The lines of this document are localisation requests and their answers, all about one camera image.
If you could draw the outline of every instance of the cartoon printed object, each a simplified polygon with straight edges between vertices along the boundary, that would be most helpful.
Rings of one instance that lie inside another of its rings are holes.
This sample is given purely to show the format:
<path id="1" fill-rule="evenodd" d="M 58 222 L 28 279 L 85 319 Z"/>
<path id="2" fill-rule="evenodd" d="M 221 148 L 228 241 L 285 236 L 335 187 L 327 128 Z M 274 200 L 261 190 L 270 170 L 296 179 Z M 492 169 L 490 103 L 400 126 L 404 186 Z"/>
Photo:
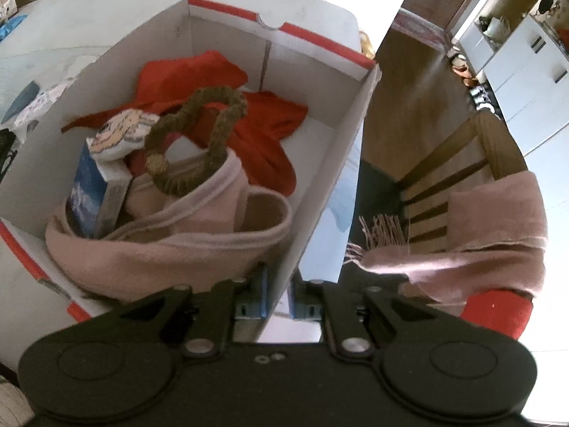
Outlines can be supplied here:
<path id="1" fill-rule="evenodd" d="M 110 162 L 144 148 L 144 139 L 159 115 L 127 109 L 110 118 L 93 139 L 87 140 L 89 152 L 97 162 Z"/>

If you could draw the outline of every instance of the rug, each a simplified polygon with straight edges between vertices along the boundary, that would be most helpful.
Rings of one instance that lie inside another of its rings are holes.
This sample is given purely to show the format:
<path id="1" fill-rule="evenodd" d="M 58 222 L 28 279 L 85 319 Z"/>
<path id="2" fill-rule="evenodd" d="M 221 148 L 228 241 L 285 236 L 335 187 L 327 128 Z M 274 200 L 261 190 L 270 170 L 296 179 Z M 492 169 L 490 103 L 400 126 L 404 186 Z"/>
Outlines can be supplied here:
<path id="1" fill-rule="evenodd" d="M 444 30 L 403 8 L 399 8 L 391 28 L 438 51 L 446 52 L 451 47 Z"/>

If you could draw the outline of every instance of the open box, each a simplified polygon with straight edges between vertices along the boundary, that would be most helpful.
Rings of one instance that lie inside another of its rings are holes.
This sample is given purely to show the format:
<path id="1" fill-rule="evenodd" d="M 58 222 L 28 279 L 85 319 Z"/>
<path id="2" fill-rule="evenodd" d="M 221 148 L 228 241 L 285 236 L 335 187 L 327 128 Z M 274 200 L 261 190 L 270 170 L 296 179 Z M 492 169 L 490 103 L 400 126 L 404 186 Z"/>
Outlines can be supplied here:
<path id="1" fill-rule="evenodd" d="M 18 250 L 28 271 L 33 267 L 37 275 L 39 268 L 69 295 L 75 312 L 95 315 L 104 308 L 94 307 L 50 264 L 41 239 L 47 215 L 70 192 L 85 138 L 93 132 L 74 128 L 62 134 L 61 127 L 130 101 L 146 62 L 212 49 L 246 71 L 248 90 L 268 90 L 308 105 L 305 122 L 282 142 L 297 173 L 297 189 L 289 198 L 295 215 L 285 254 L 270 265 L 269 309 L 298 266 L 360 129 L 379 68 L 362 54 L 300 27 L 272 28 L 262 15 L 244 9 L 183 0 L 79 74 L 31 133 L 0 185 L 0 217 L 7 220 L 0 234 L 11 238 L 12 251 Z"/>

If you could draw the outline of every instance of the bolt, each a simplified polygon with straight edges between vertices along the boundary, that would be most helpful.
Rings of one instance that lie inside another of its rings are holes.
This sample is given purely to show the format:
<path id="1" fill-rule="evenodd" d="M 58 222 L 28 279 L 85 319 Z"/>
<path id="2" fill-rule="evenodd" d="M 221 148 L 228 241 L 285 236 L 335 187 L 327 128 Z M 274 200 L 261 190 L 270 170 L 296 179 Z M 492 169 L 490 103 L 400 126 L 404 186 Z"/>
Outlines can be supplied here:
<path id="1" fill-rule="evenodd" d="M 342 342 L 342 348 L 350 353 L 364 353 L 370 349 L 372 344 L 366 339 L 352 337 Z"/>
<path id="2" fill-rule="evenodd" d="M 271 355 L 271 360 L 282 361 L 286 359 L 286 355 L 282 352 L 275 352 Z"/>
<path id="3" fill-rule="evenodd" d="M 271 362 L 271 358 L 265 355 L 257 355 L 255 356 L 255 363 L 259 364 L 269 364 Z"/>
<path id="4" fill-rule="evenodd" d="M 204 355 L 215 348 L 215 344 L 208 339 L 192 339 L 186 342 L 186 350 L 196 355 Z"/>

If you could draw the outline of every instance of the cabinet handle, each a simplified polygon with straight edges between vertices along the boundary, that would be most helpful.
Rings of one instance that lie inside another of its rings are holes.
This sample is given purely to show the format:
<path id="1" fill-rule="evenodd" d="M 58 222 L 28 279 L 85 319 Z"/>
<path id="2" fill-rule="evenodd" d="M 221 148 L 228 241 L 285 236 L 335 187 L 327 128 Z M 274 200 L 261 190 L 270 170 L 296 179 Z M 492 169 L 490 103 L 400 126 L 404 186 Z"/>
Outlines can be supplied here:
<path id="1" fill-rule="evenodd" d="M 567 71 L 563 72 L 559 77 L 557 77 L 555 84 L 557 85 L 563 79 L 563 77 L 565 77 L 565 75 L 567 75 Z"/>
<path id="2" fill-rule="evenodd" d="M 539 52 L 541 51 L 541 49 L 542 49 L 545 45 L 547 45 L 547 42 L 546 42 L 546 41 L 543 42 L 543 45 L 540 45 L 540 46 L 539 46 L 539 48 L 536 50 L 536 54 L 539 53 Z"/>
<path id="3" fill-rule="evenodd" d="M 540 41 L 541 41 L 541 37 L 538 37 L 537 40 L 534 42 L 534 44 L 531 45 L 531 49 L 534 49 Z"/>

